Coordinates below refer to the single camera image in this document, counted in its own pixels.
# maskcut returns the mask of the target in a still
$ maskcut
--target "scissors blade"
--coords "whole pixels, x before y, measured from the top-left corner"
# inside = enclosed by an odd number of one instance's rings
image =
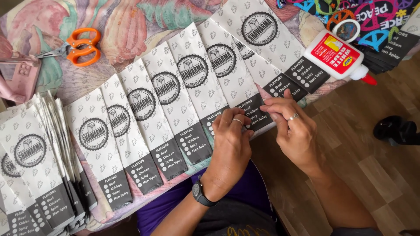
[[[47,57],[55,57],[55,56],[61,56],[64,53],[66,53],[66,47],[69,46],[68,43],[64,43],[61,47],[51,50],[49,52],[41,53],[39,55],[36,55],[37,58],[47,58]]]

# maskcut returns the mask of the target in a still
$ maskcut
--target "red glue nozzle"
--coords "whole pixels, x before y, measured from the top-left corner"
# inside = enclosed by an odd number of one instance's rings
[[[361,80],[363,80],[364,82],[371,84],[371,85],[377,85],[378,82],[369,74],[366,74],[365,77],[361,78]]]

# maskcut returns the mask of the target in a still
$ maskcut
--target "purple shorts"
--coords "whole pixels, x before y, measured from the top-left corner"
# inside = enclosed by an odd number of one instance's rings
[[[205,170],[206,168],[197,172],[136,211],[137,227],[141,236],[152,234],[169,212],[190,193],[192,185]],[[246,203],[275,219],[264,181],[252,161],[248,163],[242,178],[225,197]]]

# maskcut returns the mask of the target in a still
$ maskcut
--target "silver ring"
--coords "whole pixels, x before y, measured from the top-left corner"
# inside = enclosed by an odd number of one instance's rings
[[[299,118],[299,115],[297,113],[293,114],[292,117],[290,117],[287,121],[291,121],[296,118]]]
[[[241,123],[241,126],[244,126],[244,124],[242,123],[242,121],[241,120],[239,120],[239,119],[233,119],[232,121],[239,121],[239,123]]]

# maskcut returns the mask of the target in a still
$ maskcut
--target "glue bottle label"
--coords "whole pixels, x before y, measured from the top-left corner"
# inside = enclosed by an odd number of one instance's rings
[[[360,56],[358,51],[330,33],[324,35],[311,54],[340,74],[346,72]]]

